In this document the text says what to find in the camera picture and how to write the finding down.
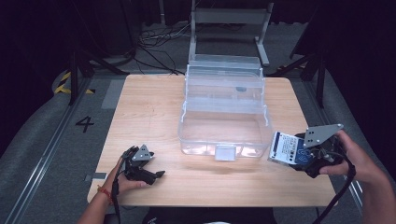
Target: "yellow tape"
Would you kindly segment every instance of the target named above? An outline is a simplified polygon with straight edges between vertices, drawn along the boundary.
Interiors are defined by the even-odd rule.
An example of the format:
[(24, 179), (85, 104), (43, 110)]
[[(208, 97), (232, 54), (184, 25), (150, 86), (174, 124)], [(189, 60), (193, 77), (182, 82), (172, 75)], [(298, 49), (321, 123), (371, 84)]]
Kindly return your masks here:
[[(63, 92), (63, 93), (69, 93), (70, 94), (72, 92), (71, 90), (69, 90), (69, 89), (64, 87), (64, 84), (66, 83), (67, 79), (70, 78), (70, 75), (71, 75), (70, 72), (64, 74), (64, 76), (62, 77), (61, 81), (59, 82), (58, 87), (54, 91), (55, 93)], [(85, 91), (85, 93), (87, 93), (87, 94), (94, 94), (95, 92), (96, 92), (96, 90), (86, 90)]]
[(67, 79), (70, 77), (70, 72), (64, 74), (64, 76), (61, 79), (61, 82), (59, 82), (58, 87), (55, 89), (55, 93), (58, 92), (64, 92), (64, 93), (70, 93), (71, 91), (69, 89), (64, 88), (64, 84), (66, 83)]

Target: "wooden table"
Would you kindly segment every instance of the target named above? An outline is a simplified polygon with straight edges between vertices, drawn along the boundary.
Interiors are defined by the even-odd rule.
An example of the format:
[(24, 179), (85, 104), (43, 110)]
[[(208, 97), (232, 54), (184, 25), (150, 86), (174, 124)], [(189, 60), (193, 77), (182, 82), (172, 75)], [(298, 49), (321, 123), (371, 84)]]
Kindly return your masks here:
[[(313, 179), (304, 172), (261, 158), (215, 161), (186, 155), (177, 136), (184, 77), (126, 78), (96, 172), (108, 173), (123, 151), (146, 144), (155, 153), (146, 170), (165, 170), (154, 185), (119, 197), (120, 204), (141, 206), (326, 206), (334, 196), (329, 177)], [(274, 131), (296, 134), (307, 127), (290, 82), (268, 77), (265, 100)], [(97, 185), (94, 179), (90, 201)]]

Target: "metal frame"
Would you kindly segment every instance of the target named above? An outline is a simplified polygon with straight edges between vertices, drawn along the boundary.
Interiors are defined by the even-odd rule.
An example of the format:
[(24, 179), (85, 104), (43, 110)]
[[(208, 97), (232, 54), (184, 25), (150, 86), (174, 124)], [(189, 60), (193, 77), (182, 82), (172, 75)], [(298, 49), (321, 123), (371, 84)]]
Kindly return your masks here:
[(195, 24), (204, 23), (244, 23), (260, 24), (262, 30), (260, 36), (255, 36), (255, 42), (260, 54), (263, 66), (268, 66), (269, 60), (263, 40), (271, 18), (274, 3), (269, 3), (267, 9), (226, 9), (226, 8), (197, 8), (195, 0), (191, 4), (191, 42), (189, 51), (189, 61), (195, 59), (197, 36)]

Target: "clear plastic container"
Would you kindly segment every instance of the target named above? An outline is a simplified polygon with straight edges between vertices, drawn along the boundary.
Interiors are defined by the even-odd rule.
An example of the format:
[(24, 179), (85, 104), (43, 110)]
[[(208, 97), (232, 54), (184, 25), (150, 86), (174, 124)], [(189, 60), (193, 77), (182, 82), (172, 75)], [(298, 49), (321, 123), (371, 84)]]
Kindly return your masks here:
[(190, 62), (178, 126), (184, 153), (260, 157), (272, 135), (258, 58), (197, 55)]

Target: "cable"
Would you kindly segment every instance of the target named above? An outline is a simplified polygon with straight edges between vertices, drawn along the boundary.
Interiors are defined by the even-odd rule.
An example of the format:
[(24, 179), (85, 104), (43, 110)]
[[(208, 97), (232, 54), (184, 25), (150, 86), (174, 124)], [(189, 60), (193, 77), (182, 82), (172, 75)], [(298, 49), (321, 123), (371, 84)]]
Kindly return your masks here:
[(142, 69), (140, 68), (140, 64), (139, 64), (139, 61), (137, 60), (137, 59), (134, 59), (134, 61), (136, 62), (136, 65), (137, 65), (137, 67), (139, 68), (139, 71), (143, 74), (143, 75), (145, 75), (145, 73), (142, 71)]
[(122, 174), (123, 171), (121, 171), (121, 168), (123, 164), (125, 163), (125, 159), (128, 158), (129, 154), (131, 154), (132, 147), (129, 148), (128, 150), (124, 151), (122, 153), (122, 161), (120, 163), (119, 169), (116, 172), (116, 175), (114, 176), (113, 184), (111, 186), (111, 200), (113, 201), (114, 204), (114, 209), (116, 210), (116, 215), (119, 221), (119, 224), (121, 224), (121, 216), (120, 216), (120, 207), (119, 207), (119, 201), (117, 199), (117, 195), (119, 195), (120, 190), (119, 190), (119, 175)]
[[(142, 33), (139, 39), (139, 46), (144, 48), (152, 48), (159, 47), (165, 44), (166, 42), (180, 38), (181, 36), (189, 36), (185, 35), (187, 32), (187, 28), (190, 27), (190, 23), (182, 26), (179, 30), (174, 30), (174, 28), (165, 28), (159, 34), (156, 34), (153, 30), (148, 30)], [(148, 40), (154, 40), (154, 43), (148, 43)]]
[(319, 208), (315, 207), (315, 211), (317, 212), (317, 217), (319, 217), (320, 216)]
[(344, 193), (347, 191), (347, 188), (349, 187), (350, 183), (353, 181), (353, 178), (356, 175), (356, 168), (352, 164), (352, 162), (349, 160), (347, 155), (345, 154), (339, 154), (339, 153), (334, 153), (334, 152), (328, 152), (329, 154), (341, 156), (348, 164), (348, 172), (346, 176), (346, 183), (345, 185), (341, 188), (341, 190), (332, 198), (330, 201), (329, 205), (327, 205), (326, 209), (323, 211), (323, 213), (313, 222), (313, 224), (319, 224), (323, 218), (325, 218), (330, 210), (334, 207), (334, 205), (338, 202), (338, 200), (344, 195)]
[[(124, 65), (124, 64), (130, 62), (130, 61), (133, 60), (133, 59), (134, 59), (134, 55), (131, 55), (131, 56), (128, 56), (128, 58), (126, 58), (126, 59), (124, 59), (124, 60), (122, 60), (122, 61), (119, 61), (119, 62), (116, 62), (116, 63), (111, 63), (111, 65), (116, 66), (116, 67), (117, 67), (117, 66), (121, 66), (121, 65)], [(90, 63), (90, 65), (91, 65), (93, 68), (105, 69), (105, 67), (103, 67), (103, 66), (100, 65), (100, 64)]]
[(166, 66), (165, 64), (163, 64), (160, 60), (158, 60), (154, 55), (152, 55), (148, 50), (146, 50), (146, 49), (144, 49), (144, 48), (141, 48), (143, 51), (145, 51), (148, 55), (150, 55), (155, 61), (157, 61), (157, 63), (159, 63), (162, 67), (157, 67), (157, 66), (154, 66), (154, 65), (148, 65), (148, 64), (145, 64), (145, 63), (142, 63), (142, 62), (140, 62), (140, 63), (142, 63), (142, 64), (144, 64), (144, 65), (148, 65), (148, 66), (151, 66), (151, 67), (156, 67), (156, 68), (160, 68), (160, 69), (165, 69), (165, 70), (169, 70), (170, 72), (172, 72), (172, 74), (176, 74), (176, 75), (179, 75), (179, 74), (183, 74), (184, 75), (184, 73), (183, 72), (180, 72), (180, 71), (178, 71), (178, 70), (176, 70), (176, 68), (175, 69), (172, 69), (172, 68), (169, 68), (168, 66)]
[(171, 57), (166, 51), (163, 51), (163, 50), (156, 50), (156, 49), (151, 49), (151, 51), (157, 51), (157, 52), (161, 52), (161, 53), (166, 54), (166, 55), (168, 56), (168, 58), (172, 61), (172, 64), (173, 64), (174, 69), (176, 69), (175, 61), (172, 59), (172, 57)]

